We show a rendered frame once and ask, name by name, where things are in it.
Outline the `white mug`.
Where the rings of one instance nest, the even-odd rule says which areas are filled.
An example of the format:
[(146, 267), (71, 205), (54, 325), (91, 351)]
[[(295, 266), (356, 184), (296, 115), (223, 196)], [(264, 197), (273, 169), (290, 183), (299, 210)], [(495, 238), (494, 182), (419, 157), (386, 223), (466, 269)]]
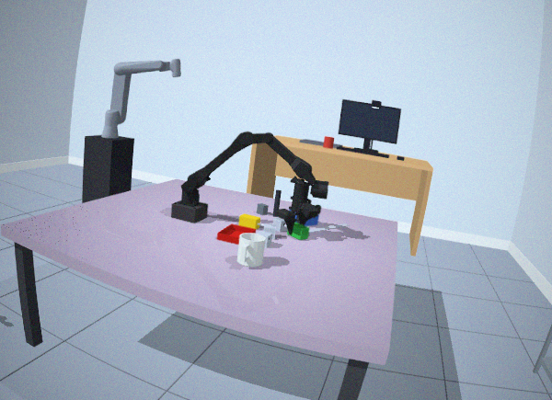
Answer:
[(248, 267), (262, 265), (266, 237), (255, 233), (242, 233), (239, 239), (237, 262)]

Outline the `red tray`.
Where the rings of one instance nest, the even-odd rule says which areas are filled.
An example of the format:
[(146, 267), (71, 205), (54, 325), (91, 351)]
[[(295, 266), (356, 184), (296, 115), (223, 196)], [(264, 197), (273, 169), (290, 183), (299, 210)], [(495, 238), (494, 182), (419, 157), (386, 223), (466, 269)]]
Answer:
[(242, 233), (255, 233), (255, 232), (256, 232), (255, 228), (250, 228), (250, 227), (231, 223), (230, 225), (225, 227), (222, 231), (217, 233), (217, 239), (223, 240), (226, 243), (239, 245), (239, 239)]

